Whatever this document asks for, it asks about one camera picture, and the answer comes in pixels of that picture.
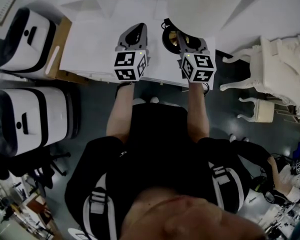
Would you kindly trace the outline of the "ornate white carved table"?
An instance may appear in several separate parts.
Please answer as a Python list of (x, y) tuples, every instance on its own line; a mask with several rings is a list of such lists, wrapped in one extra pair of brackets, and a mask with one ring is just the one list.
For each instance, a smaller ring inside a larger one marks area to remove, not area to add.
[(250, 77), (222, 84), (221, 91), (255, 88), (281, 100), (283, 105), (293, 106), (296, 117), (300, 118), (300, 34), (272, 41), (262, 36), (258, 45), (222, 59), (228, 64), (238, 60), (249, 62)]

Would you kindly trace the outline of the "white black-trimmed machine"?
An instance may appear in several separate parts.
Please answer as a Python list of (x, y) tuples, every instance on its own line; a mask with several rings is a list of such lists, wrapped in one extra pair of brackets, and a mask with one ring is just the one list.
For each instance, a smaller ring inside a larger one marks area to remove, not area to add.
[(0, 89), (0, 154), (8, 158), (77, 135), (76, 100), (57, 87)]
[(6, 38), (0, 42), (0, 71), (28, 79), (47, 80), (46, 64), (56, 30), (53, 21), (27, 7), (20, 8)]

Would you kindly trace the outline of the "white chest harness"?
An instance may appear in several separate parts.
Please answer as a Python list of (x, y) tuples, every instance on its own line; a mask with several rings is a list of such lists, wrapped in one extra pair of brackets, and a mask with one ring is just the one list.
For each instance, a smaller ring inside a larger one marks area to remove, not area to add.
[[(238, 174), (232, 168), (217, 166), (211, 162), (208, 164), (209, 172), (213, 182), (213, 193), (215, 194), (217, 200), (217, 206), (221, 209), (224, 209), (224, 198), (222, 196), (220, 186), (229, 183), (231, 181), (229, 177), (232, 177), (233, 181), (236, 183), (238, 191), (238, 209), (241, 209), (245, 197), (242, 183)], [(91, 215), (98, 215), (100, 216), (101, 220), (106, 221), (106, 228), (108, 229), (109, 234), (108, 240), (118, 240), (115, 204), (107, 192), (106, 179), (107, 174), (104, 173), (97, 181), (91, 193), (85, 199), (82, 208), (82, 218), (84, 224), (83, 229), (85, 230), (86, 236), (93, 240), (101, 239), (98, 239), (92, 232)]]

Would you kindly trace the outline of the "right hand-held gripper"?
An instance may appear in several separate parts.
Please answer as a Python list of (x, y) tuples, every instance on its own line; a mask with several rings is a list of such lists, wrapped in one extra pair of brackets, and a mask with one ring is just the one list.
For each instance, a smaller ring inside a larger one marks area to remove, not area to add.
[(190, 36), (189, 47), (191, 49), (188, 51), (186, 36), (181, 31), (177, 31), (176, 36), (180, 48), (178, 64), (181, 77), (190, 83), (209, 83), (212, 81), (217, 71), (216, 50), (208, 50), (203, 38)]

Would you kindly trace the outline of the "ornate white carved stool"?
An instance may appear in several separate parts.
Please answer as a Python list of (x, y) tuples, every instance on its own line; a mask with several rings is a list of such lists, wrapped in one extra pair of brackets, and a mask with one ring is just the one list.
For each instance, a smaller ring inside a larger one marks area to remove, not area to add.
[(237, 118), (244, 119), (250, 123), (272, 123), (274, 119), (275, 104), (273, 102), (257, 99), (254, 97), (239, 98), (242, 103), (252, 102), (254, 104), (252, 117), (247, 117), (243, 114), (237, 115)]

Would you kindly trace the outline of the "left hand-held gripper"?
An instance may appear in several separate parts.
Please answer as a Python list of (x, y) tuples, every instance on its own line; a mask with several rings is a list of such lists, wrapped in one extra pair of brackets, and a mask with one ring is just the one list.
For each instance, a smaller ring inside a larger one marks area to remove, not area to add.
[(120, 35), (113, 59), (113, 72), (117, 81), (140, 80), (149, 65), (147, 44), (148, 28), (145, 23), (135, 24)]

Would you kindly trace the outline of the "person's black clothing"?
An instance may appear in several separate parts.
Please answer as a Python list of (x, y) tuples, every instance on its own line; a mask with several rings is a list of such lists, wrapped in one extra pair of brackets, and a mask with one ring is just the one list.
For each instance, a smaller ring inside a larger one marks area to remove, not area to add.
[[(228, 140), (207, 137), (193, 142), (183, 107), (134, 105), (127, 142), (105, 136), (87, 143), (67, 184), (65, 203), (84, 237), (93, 240), (84, 230), (83, 205), (97, 181), (106, 174), (106, 190), (114, 202), (118, 238), (136, 197), (151, 187), (169, 188), (218, 205), (209, 162), (238, 174), (245, 200), (250, 176)], [(236, 213), (240, 210), (238, 188), (231, 176), (229, 179), (230, 182), (220, 186), (224, 210)], [(90, 221), (97, 239), (108, 240), (107, 222), (97, 214), (92, 214)]]

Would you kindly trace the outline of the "person's left forearm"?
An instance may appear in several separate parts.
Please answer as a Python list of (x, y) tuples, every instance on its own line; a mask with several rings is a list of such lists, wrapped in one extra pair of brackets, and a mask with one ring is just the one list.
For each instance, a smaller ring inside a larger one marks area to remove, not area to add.
[(106, 126), (106, 136), (116, 137), (123, 143), (128, 140), (130, 134), (134, 89), (134, 83), (124, 83), (118, 88)]

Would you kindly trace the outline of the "white rounded bar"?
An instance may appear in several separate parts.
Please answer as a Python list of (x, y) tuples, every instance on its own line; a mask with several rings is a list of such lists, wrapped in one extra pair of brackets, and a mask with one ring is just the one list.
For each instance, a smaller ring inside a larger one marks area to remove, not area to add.
[(60, 46), (57, 45), (57, 46), (54, 48), (54, 51), (53, 51), (53, 53), (52, 53), (52, 55), (51, 55), (51, 58), (50, 58), (50, 60), (49, 60), (49, 62), (48, 62), (48, 64), (47, 64), (47, 66), (46, 66), (46, 69), (45, 69), (45, 75), (46, 75), (46, 76), (49, 75), (49, 73), (50, 73), (50, 71), (51, 71), (51, 68), (52, 68), (52, 66), (53, 66), (53, 63), (54, 63), (54, 61), (55, 61), (55, 59), (56, 59), (56, 57), (57, 57), (57, 55), (58, 55), (58, 53), (59, 53), (59, 50), (60, 50)]

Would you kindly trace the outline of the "cluttered workbench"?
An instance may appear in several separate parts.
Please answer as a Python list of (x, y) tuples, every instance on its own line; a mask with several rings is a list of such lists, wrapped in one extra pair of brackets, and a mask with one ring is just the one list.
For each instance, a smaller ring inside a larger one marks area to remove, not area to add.
[(56, 240), (58, 231), (39, 187), (27, 174), (0, 180), (1, 222), (14, 220), (37, 240)]

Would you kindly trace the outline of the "person's right forearm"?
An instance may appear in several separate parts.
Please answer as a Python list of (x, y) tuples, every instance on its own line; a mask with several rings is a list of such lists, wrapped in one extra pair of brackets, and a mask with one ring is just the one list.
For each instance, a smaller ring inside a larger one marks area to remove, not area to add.
[(203, 85), (190, 82), (188, 87), (187, 132), (191, 140), (197, 143), (210, 136), (210, 124)]

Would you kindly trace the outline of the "brown cardboard box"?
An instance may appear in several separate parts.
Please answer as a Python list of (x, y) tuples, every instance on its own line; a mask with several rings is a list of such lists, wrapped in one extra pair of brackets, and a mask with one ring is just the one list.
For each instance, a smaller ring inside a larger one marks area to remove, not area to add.
[(52, 41), (52, 45), (51, 45), (51, 48), (50, 48), (50, 51), (48, 54), (46, 67), (50, 61), (50, 58), (51, 58), (52, 53), (55, 50), (56, 46), (60, 46), (58, 55), (56, 56), (56, 58), (54, 60), (54, 63), (51, 67), (51, 70), (50, 70), (48, 76), (46, 76), (45, 72), (44, 72), (44, 74), (50, 80), (60, 80), (60, 81), (66, 81), (66, 82), (70, 82), (70, 83), (85, 85), (89, 82), (88, 78), (76, 75), (76, 74), (66, 71), (66, 70), (61, 70), (61, 68), (60, 68), (63, 52), (65, 49), (67, 37), (69, 35), (71, 26), (72, 26), (72, 22), (66, 16), (64, 16), (61, 19), (60, 24), (56, 28), (55, 35), (54, 35), (54, 38)]

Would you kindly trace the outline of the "black office chair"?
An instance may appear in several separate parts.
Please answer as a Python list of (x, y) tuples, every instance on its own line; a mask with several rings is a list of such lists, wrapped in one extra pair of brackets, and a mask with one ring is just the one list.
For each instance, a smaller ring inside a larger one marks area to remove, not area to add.
[(4, 166), (15, 176), (31, 176), (35, 181), (48, 189), (53, 188), (52, 177), (57, 171), (61, 176), (66, 176), (66, 171), (61, 171), (55, 161), (60, 158), (69, 158), (69, 152), (51, 154), (49, 146), (40, 147), (3, 160)]

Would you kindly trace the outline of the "white desk with drawers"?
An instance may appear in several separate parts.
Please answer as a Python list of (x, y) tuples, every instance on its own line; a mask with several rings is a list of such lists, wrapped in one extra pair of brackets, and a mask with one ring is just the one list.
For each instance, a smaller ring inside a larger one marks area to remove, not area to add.
[(110, 18), (72, 23), (59, 68), (96, 81), (116, 82), (113, 59), (119, 37), (133, 25), (145, 23), (150, 60), (142, 80), (187, 87), (177, 62), (180, 57), (162, 42), (161, 25), (166, 18), (165, 0), (118, 0)]

